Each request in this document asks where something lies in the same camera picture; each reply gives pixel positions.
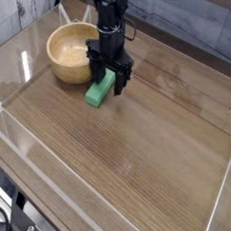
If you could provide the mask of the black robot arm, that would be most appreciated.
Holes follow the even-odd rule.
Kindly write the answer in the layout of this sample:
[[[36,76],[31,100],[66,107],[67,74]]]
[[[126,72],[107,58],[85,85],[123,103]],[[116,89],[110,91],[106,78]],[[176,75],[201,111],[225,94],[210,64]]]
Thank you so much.
[[[128,0],[94,0],[98,12],[97,31],[99,39],[87,39],[89,59],[94,83],[99,85],[110,69],[115,74],[114,94],[119,96],[126,87],[133,72],[133,59],[125,49],[125,40],[133,40],[125,35],[125,11]]]

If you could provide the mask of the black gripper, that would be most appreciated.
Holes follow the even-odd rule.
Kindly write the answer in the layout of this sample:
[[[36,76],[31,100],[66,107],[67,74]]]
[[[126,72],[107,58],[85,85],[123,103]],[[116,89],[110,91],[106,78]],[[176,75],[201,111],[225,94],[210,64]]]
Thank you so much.
[[[93,81],[99,85],[109,68],[115,73],[114,94],[119,96],[130,79],[134,65],[133,59],[126,52],[125,41],[132,41],[135,36],[125,35],[125,24],[116,24],[111,27],[97,25],[96,29],[99,39],[86,40],[87,58],[90,62]]]

